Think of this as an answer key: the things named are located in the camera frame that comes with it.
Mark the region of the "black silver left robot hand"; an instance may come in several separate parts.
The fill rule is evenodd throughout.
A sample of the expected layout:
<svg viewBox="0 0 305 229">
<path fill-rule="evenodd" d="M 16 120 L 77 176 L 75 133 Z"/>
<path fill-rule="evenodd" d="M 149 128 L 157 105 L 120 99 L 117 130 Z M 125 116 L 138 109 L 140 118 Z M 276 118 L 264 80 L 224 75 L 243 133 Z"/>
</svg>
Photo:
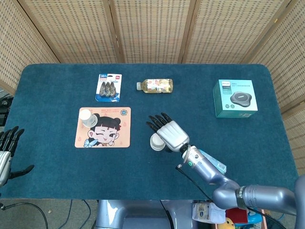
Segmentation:
<svg viewBox="0 0 305 229">
<path fill-rule="evenodd" d="M 0 187 L 7 184 L 8 180 L 24 176 L 34 169 L 29 165 L 24 170 L 11 171 L 11 163 L 15 155 L 20 136 L 24 129 L 18 130 L 18 126 L 0 133 Z"/>
</svg>

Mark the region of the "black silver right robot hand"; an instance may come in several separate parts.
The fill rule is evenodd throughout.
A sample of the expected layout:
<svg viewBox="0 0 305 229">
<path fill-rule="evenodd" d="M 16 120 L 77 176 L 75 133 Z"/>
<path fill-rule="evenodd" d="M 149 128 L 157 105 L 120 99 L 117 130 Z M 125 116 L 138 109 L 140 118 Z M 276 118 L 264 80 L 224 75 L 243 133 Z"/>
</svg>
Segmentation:
<svg viewBox="0 0 305 229">
<path fill-rule="evenodd" d="M 190 145 L 187 133 L 166 113 L 149 116 L 146 124 L 165 142 L 173 152 L 184 153 Z"/>
</svg>

